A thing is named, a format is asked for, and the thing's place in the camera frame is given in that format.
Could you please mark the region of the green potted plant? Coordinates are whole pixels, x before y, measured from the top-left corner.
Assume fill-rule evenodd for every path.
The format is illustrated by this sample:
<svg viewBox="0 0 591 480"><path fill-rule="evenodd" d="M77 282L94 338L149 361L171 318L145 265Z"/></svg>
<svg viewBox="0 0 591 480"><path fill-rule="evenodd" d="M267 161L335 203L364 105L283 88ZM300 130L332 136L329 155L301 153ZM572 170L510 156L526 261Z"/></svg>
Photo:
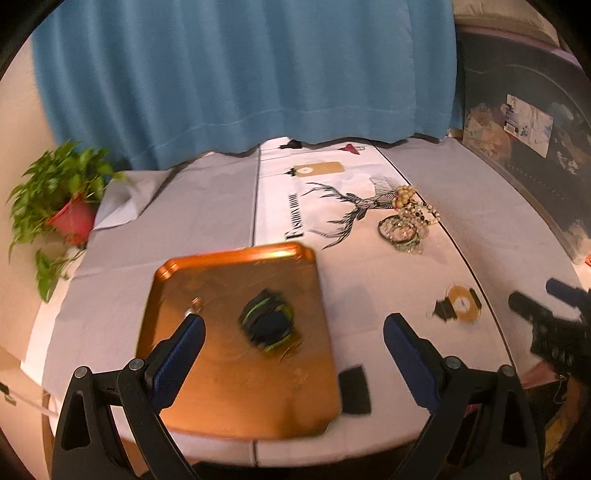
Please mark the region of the green potted plant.
<svg viewBox="0 0 591 480"><path fill-rule="evenodd" d="M109 163L108 155L106 148L80 149L77 142L67 140L32 162L8 196L9 252L18 245L51 237L59 237L65 247L77 250L73 255L50 254L44 247L35 251L35 281L45 303L58 282L68 278L68 267L86 248L107 187L125 179L125 174Z"/></svg>

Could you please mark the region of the blue curtain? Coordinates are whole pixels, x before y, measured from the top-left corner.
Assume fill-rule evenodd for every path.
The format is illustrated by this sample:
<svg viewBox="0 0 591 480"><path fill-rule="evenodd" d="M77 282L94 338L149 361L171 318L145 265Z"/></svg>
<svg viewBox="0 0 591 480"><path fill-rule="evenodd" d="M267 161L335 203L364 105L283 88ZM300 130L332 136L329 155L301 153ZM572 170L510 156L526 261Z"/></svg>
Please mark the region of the blue curtain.
<svg viewBox="0 0 591 480"><path fill-rule="evenodd" d="M66 1L32 46L55 139L135 170L276 137L441 138L453 115L449 1Z"/></svg>

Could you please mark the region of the white deer print cloth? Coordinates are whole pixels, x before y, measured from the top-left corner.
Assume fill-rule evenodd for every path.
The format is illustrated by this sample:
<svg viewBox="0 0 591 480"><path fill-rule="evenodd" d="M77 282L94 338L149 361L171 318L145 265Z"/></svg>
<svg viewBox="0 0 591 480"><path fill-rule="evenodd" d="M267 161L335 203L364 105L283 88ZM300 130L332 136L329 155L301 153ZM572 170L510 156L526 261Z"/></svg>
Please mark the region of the white deer print cloth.
<svg viewBox="0 0 591 480"><path fill-rule="evenodd" d="M322 233L348 207L288 173L319 162L342 164L322 182L360 196L375 176L413 182L443 221L418 254L380 237L380 211L329 244ZM405 444L427 420L385 346L389 314L471 367L525 373L531 332L507 299L521 290L549 303L551 277L579 281L538 213L454 140L360 154L272 141L249 156L195 160L136 220L93 233L25 371L60 402L75 368L115 370L147 355L200 299L204 348L162 414L183 453L329 463Z"/></svg>

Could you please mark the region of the dark storage bin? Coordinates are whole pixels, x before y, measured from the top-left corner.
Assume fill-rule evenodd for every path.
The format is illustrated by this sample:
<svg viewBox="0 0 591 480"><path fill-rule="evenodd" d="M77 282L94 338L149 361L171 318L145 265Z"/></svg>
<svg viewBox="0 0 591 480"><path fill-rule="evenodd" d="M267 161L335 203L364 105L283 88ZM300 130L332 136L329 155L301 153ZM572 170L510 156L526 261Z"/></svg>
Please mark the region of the dark storage bin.
<svg viewBox="0 0 591 480"><path fill-rule="evenodd" d="M570 258L590 253L590 81L575 57L532 38L459 31L467 148L537 210Z"/></svg>

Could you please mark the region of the white paper label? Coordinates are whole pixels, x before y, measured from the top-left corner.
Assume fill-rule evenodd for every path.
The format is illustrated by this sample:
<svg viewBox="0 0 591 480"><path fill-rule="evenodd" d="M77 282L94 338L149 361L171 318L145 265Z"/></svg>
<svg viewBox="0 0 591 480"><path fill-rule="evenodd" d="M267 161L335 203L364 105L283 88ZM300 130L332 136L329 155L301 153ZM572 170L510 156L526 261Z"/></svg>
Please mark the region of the white paper label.
<svg viewBox="0 0 591 480"><path fill-rule="evenodd" d="M518 97L508 94L501 110L504 131L543 158L547 157L553 117Z"/></svg>

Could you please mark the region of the orange metal tray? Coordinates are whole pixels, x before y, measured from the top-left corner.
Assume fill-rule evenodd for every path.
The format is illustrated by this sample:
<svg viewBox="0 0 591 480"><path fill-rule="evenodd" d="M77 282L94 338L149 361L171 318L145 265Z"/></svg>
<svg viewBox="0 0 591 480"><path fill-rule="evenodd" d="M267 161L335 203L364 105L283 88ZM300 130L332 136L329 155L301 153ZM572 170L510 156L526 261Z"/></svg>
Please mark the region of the orange metal tray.
<svg viewBox="0 0 591 480"><path fill-rule="evenodd" d="M263 289L294 307L294 333L272 351L238 325ZM174 403L161 414L173 432L238 440L321 436L342 411L313 249L287 242L170 259L153 277L136 354L172 335L193 300L205 340Z"/></svg>

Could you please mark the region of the black green smartwatch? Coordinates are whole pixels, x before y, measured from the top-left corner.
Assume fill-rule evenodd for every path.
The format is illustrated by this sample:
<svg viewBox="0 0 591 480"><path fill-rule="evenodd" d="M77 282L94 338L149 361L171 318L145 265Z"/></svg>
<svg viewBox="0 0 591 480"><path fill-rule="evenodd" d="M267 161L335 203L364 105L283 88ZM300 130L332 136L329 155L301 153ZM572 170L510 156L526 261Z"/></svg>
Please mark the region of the black green smartwatch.
<svg viewBox="0 0 591 480"><path fill-rule="evenodd" d="M253 346L272 351L290 340L294 307L279 291L263 289L242 308L238 325Z"/></svg>

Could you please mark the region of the pearl bead bracelet cluster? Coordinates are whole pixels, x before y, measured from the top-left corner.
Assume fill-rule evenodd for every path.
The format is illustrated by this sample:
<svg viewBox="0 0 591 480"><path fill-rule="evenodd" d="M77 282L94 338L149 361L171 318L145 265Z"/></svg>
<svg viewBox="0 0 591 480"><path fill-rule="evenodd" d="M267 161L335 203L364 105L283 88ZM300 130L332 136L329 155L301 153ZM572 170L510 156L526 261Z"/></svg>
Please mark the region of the pearl bead bracelet cluster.
<svg viewBox="0 0 591 480"><path fill-rule="evenodd" d="M439 211L425 202L409 202L399 211L399 214L416 228L421 239L426 238L430 228L441 220Z"/></svg>

